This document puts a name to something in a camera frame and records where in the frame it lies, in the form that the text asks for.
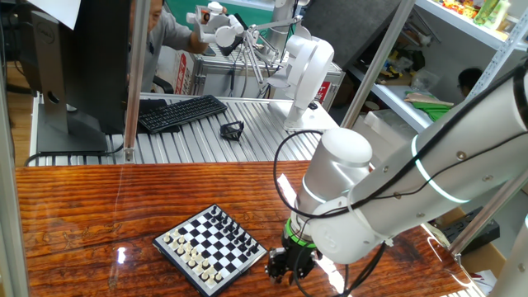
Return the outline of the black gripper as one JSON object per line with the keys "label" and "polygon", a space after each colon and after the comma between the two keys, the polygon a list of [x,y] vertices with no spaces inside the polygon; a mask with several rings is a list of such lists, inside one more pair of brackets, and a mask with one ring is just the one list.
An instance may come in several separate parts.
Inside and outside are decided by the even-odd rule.
{"label": "black gripper", "polygon": [[272,248],[268,254],[266,274],[272,284],[280,284],[285,273],[288,271],[287,264],[294,264],[290,276],[290,282],[304,279],[316,266],[313,252],[316,247],[314,243],[297,243],[296,238],[283,237],[281,239],[283,248]]}

